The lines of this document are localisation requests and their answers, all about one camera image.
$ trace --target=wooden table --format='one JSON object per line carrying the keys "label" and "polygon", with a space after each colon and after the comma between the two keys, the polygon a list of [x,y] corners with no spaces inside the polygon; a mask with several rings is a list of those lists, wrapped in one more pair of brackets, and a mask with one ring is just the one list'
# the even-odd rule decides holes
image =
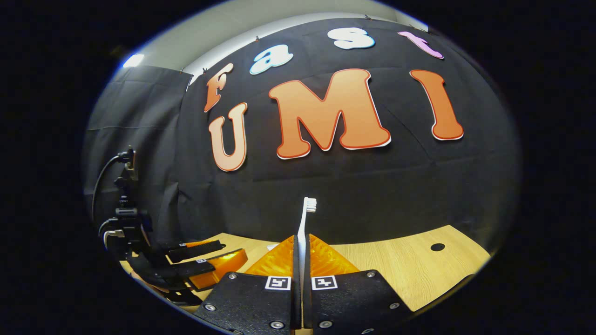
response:
{"label": "wooden table", "polygon": [[[184,262],[244,248],[249,260],[238,270],[244,272],[269,251],[268,245],[281,242],[255,240],[226,233],[209,240],[220,240],[226,244],[226,248]],[[445,248],[438,252],[432,251],[430,246],[435,243],[442,243]],[[412,311],[432,302],[465,276],[476,273],[490,258],[476,242],[450,225],[391,240],[334,244],[332,247],[359,270],[378,270]],[[127,262],[121,264],[127,273],[131,273]],[[211,290],[206,290],[194,294],[204,300],[210,292]],[[184,309],[192,313],[197,306]]]}

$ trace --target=pink letter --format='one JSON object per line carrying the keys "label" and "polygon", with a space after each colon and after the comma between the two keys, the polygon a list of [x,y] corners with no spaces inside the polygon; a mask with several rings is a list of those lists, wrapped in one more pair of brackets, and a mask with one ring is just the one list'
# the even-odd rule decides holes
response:
{"label": "pink letter", "polygon": [[424,39],[421,39],[419,37],[414,36],[414,34],[409,33],[409,32],[399,32],[398,34],[407,37],[410,41],[412,41],[414,44],[418,45],[418,47],[422,50],[424,50],[427,54],[436,57],[438,59],[443,59],[443,55],[440,54],[438,51],[432,50],[431,48],[429,48],[429,46],[427,45],[428,42],[426,42]]}

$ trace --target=white toothbrush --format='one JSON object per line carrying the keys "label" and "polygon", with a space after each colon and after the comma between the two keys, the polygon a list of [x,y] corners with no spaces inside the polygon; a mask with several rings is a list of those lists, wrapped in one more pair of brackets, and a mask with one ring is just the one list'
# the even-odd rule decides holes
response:
{"label": "white toothbrush", "polygon": [[316,199],[304,198],[304,206],[302,207],[302,220],[300,221],[300,228],[298,228],[298,261],[300,266],[300,291],[304,292],[304,267],[306,257],[306,236],[304,233],[304,226],[306,222],[306,212],[314,213],[316,211]]}

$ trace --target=black cable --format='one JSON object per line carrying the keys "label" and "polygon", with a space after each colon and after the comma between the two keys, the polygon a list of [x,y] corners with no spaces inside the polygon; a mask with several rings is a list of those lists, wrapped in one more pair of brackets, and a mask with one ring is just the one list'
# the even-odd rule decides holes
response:
{"label": "black cable", "polygon": [[104,223],[101,224],[100,228],[97,230],[97,236],[101,237],[101,230],[104,228],[105,225],[107,225],[109,222],[111,222],[113,219],[107,219],[104,221]]}
{"label": "black cable", "polygon": [[95,188],[93,189],[93,200],[91,200],[91,222],[95,225],[95,196],[97,195],[97,186],[99,186],[101,177],[103,176],[105,170],[110,166],[113,162],[120,158],[120,155],[112,157],[101,169],[99,177],[97,177],[97,181],[95,182]]}

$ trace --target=letter m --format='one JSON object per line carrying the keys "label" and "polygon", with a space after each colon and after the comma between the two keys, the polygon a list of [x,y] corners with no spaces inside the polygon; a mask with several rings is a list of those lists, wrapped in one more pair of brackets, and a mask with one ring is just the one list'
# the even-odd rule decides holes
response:
{"label": "letter m", "polygon": [[272,88],[269,96],[277,100],[281,122],[277,156],[292,159],[311,152],[311,144],[302,139],[299,123],[321,150],[329,150],[340,115],[343,115],[345,129],[339,139],[342,147],[356,150],[387,145],[391,134],[378,119],[368,88],[370,77],[370,72],[362,69],[335,72],[323,100],[299,80]]}

